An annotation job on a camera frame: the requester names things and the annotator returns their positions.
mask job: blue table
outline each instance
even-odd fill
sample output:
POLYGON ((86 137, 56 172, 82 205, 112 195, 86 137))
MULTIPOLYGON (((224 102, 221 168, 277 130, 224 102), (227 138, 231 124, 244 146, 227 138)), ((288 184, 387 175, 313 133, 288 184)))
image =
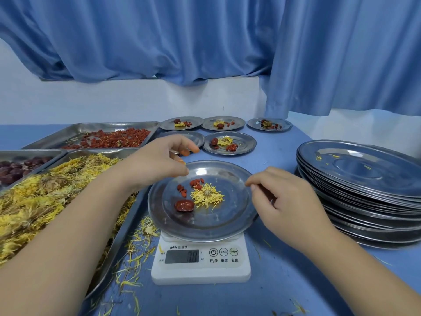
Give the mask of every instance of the blue table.
MULTIPOLYGON (((0 126, 0 148, 20 149, 46 135, 62 129, 63 125, 0 126)), ((208 132, 199 129, 206 135, 208 132)), ((201 150, 185 158, 194 160, 224 160, 244 167, 251 173, 276 166, 292 172, 296 166, 297 147, 310 138, 293 127, 286 133, 255 131, 248 127, 240 130, 257 140, 257 148, 246 155, 218 157, 201 150)), ((147 212, 145 202, 140 211, 147 212)), ((352 315, 338 292, 323 274, 303 255, 272 235, 258 219, 245 233, 252 275, 244 284, 156 286, 150 276, 153 258, 142 265, 139 281, 143 287, 134 290, 141 307, 140 315, 287 315, 297 310, 297 301, 311 315, 352 315)), ((366 248, 383 264, 421 293, 421 246, 398 251, 366 248)), ((132 293, 119 295, 118 285, 111 282, 97 307, 89 312, 103 315, 108 311, 111 298, 115 305, 111 315, 135 315, 132 293)))

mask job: power button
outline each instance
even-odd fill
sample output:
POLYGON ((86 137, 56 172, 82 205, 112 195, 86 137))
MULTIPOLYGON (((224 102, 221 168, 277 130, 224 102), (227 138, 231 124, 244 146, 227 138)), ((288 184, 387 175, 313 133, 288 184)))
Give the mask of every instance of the power button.
POLYGON ((216 248, 211 248, 209 251, 209 255, 215 257, 216 255, 218 255, 218 250, 216 248))

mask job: steel tray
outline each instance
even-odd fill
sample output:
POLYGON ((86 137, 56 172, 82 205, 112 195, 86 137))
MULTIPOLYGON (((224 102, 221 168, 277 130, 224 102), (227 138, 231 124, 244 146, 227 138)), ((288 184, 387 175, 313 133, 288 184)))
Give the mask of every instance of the steel tray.
POLYGON ((44 170, 45 168, 49 167, 59 159, 61 159, 63 156, 65 156, 67 151, 65 149, 18 149, 14 151, 0 151, 0 161, 9 161, 9 162, 23 162, 25 160, 34 158, 36 156, 39 156, 41 158, 44 157, 52 157, 50 161, 47 163, 41 165, 40 167, 34 169, 31 173, 28 175, 25 175, 20 180, 17 180, 13 184, 10 184, 8 186, 0 185, 0 191, 7 190, 11 188, 12 186, 18 184, 23 179, 27 178, 29 175, 37 174, 44 170))
POLYGON ((30 143, 22 149, 63 148, 70 144, 79 144, 86 132, 97 132, 99 130, 103 130, 104 132, 115 132, 120 130, 127 130, 131 127, 138 129, 144 128, 150 131, 149 135, 139 146, 142 147, 151 139, 156 130, 159 128, 160 124, 160 122, 77 123, 63 128, 62 130, 48 135, 34 143, 30 143))
MULTIPOLYGON (((55 162, 48 168, 44 169, 42 172, 47 172, 48 170, 63 164, 71 159, 78 158, 81 156, 89 156, 92 154, 99 154, 102 153, 109 158, 126 158, 129 155, 136 152, 138 149, 136 148, 121 148, 121 149, 76 149, 68 152, 65 157, 61 158, 60 161, 55 162)), ((136 196, 136 200, 134 201, 132 207, 127 214, 126 219, 124 220, 123 225, 121 226, 120 230, 118 231, 117 235, 115 236, 114 242, 110 247, 108 255, 104 260, 101 268, 92 278, 92 282, 89 286, 89 290, 86 294, 86 298, 92 296, 92 294, 102 285, 104 282, 108 272, 113 267, 113 261, 117 256, 117 253, 120 247, 124 243, 124 239, 129 231, 129 228, 133 222, 133 219, 136 216, 136 213, 139 209, 140 203, 142 202, 143 197, 145 196, 146 191, 148 188, 142 189, 139 191, 138 195, 136 196)))

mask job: unit button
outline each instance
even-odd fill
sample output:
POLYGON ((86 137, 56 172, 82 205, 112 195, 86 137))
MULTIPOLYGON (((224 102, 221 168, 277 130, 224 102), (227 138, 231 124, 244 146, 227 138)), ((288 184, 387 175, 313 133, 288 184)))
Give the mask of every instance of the unit button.
POLYGON ((221 256, 226 256, 228 255, 228 250, 226 248, 221 248, 219 254, 221 254, 221 256))
POLYGON ((218 250, 216 248, 211 248, 209 251, 209 255, 215 257, 216 255, 218 255, 218 250))
POLYGON ((230 253, 232 256, 237 256, 237 255, 238 255, 238 250, 237 250, 235 247, 233 247, 233 248, 231 248, 231 249, 229 250, 229 253, 230 253))

